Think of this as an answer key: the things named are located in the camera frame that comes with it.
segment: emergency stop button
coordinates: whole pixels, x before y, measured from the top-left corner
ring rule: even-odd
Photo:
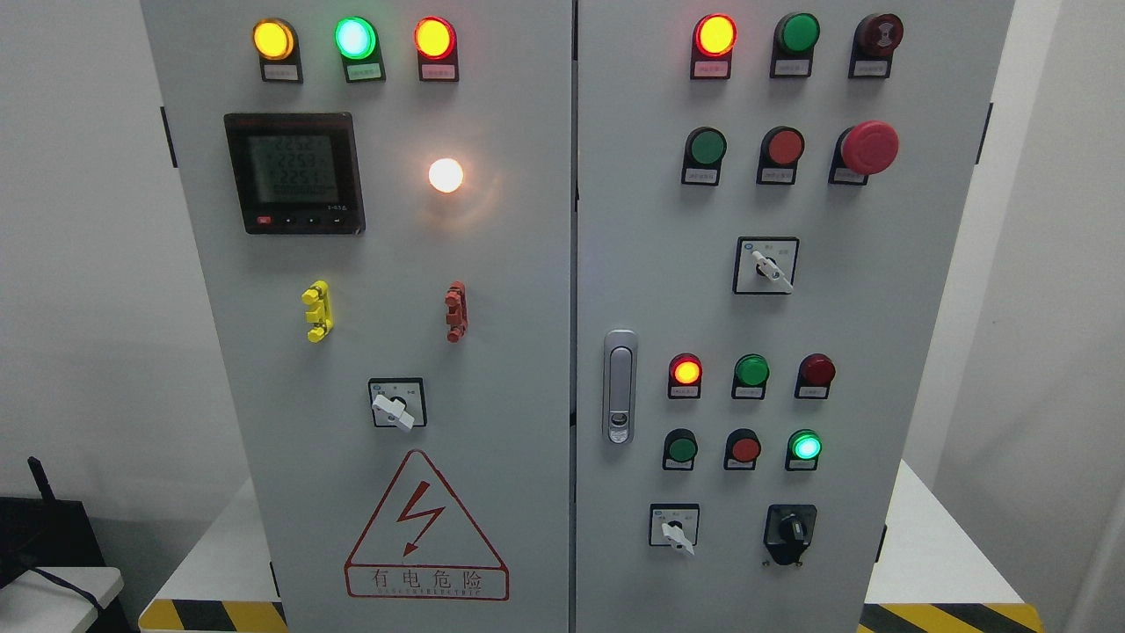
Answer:
[[[898,155],[899,134],[894,127],[882,120],[865,120],[840,134],[828,181],[866,184],[868,175],[885,171]]]

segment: black cable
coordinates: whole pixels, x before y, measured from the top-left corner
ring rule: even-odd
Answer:
[[[83,598],[86,598],[86,600],[88,603],[90,603],[91,605],[93,605],[93,608],[98,612],[99,616],[102,613],[106,612],[105,607],[102,607],[101,605],[98,604],[98,598],[94,598],[93,594],[87,591],[86,589],[82,589],[81,587],[78,587],[76,585],[70,582],[69,580],[66,580],[64,578],[58,578],[57,576],[51,573],[50,571],[43,571],[42,569],[39,569],[37,567],[27,566],[22,561],[20,561],[19,558],[17,558],[17,557],[6,555],[4,558],[7,558],[10,562],[16,563],[16,567],[18,567],[18,568],[20,568],[20,569],[22,569],[25,571],[30,571],[33,573],[37,573],[37,575],[42,576],[43,578],[46,578],[48,581],[51,581],[51,582],[53,582],[53,584],[62,587],[63,589],[70,589],[71,591],[74,591],[79,596],[82,596]]]

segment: green push button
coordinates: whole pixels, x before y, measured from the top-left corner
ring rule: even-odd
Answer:
[[[683,464],[685,462],[691,462],[695,459],[695,453],[699,452],[699,447],[695,443],[686,437],[681,437],[680,440],[673,441],[672,445],[668,446],[668,458],[672,458],[673,462]]]
[[[735,378],[742,387],[762,387],[770,379],[770,364],[757,354],[744,356],[735,365]]]
[[[808,53],[820,39],[820,22],[812,13],[795,13],[782,20],[777,43],[790,55]]]
[[[727,139],[718,129],[704,128],[692,138],[691,153],[700,164],[717,163],[727,153]]]

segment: yellow terminal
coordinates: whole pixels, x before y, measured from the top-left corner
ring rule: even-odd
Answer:
[[[328,282],[323,279],[313,281],[313,284],[302,292],[300,301],[308,306],[305,310],[305,323],[314,324],[313,329],[308,331],[308,343],[321,343],[332,332]]]

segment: digital power meter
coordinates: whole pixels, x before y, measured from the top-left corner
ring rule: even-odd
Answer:
[[[223,120],[248,233],[363,230],[351,112],[228,114]]]

